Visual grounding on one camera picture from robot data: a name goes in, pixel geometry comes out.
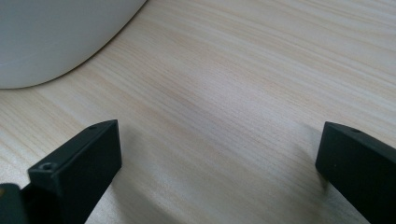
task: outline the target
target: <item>black plastic piece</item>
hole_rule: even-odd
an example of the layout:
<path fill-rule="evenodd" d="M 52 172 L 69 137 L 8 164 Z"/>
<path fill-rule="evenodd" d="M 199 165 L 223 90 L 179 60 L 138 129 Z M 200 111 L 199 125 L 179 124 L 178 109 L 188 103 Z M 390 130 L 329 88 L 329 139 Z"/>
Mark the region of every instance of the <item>black plastic piece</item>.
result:
<path fill-rule="evenodd" d="M 22 191 L 0 185 L 0 223 L 84 223 L 120 168 L 117 121 L 92 125 L 32 166 Z"/>
<path fill-rule="evenodd" d="M 395 148 L 326 122 L 316 167 L 369 222 L 396 223 Z"/>

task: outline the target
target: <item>light wooden table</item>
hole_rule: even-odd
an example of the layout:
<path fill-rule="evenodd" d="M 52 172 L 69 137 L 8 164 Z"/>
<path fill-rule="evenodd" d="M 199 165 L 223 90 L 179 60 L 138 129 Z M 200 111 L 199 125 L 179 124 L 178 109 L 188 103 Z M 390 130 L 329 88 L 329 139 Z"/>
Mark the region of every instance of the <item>light wooden table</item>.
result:
<path fill-rule="evenodd" d="M 88 223 L 367 223 L 314 162 L 324 121 L 396 146 L 396 2 L 149 0 L 69 74 L 0 91 L 0 181 L 118 119 Z"/>

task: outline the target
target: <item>screw hole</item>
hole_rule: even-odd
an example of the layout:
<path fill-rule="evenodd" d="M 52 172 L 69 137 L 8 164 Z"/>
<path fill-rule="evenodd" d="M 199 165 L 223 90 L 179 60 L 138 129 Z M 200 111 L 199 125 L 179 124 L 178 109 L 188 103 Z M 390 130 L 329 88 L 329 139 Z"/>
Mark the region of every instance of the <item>screw hole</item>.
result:
<path fill-rule="evenodd" d="M 351 129 L 350 131 L 352 131 L 353 133 L 361 133 L 361 131 L 359 131 L 357 129 Z"/>
<path fill-rule="evenodd" d="M 52 170 L 53 168 L 55 168 L 55 166 L 56 166 L 55 163 L 46 162 L 46 163 L 41 164 L 41 165 L 39 166 L 39 168 L 40 168 L 41 170 L 49 171 L 49 170 Z"/>

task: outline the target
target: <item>white curved object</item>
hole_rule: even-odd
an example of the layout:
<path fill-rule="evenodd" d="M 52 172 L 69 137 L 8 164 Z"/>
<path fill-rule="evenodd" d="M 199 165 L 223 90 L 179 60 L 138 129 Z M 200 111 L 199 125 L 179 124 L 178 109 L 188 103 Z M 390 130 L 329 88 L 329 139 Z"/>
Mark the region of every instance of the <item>white curved object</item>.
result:
<path fill-rule="evenodd" d="M 0 89 L 40 84 L 107 43 L 146 0 L 0 0 Z"/>

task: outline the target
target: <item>wooden surface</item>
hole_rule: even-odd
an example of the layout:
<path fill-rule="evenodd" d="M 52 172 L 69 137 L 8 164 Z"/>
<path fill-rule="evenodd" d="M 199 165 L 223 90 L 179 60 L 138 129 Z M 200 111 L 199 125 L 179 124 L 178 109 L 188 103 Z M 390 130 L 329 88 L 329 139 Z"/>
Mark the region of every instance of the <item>wooden surface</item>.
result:
<path fill-rule="evenodd" d="M 149 0 L 74 71 L 0 91 L 0 181 L 118 119 L 88 223 L 367 223 L 314 162 L 326 120 L 396 146 L 395 71 L 392 0 Z"/>

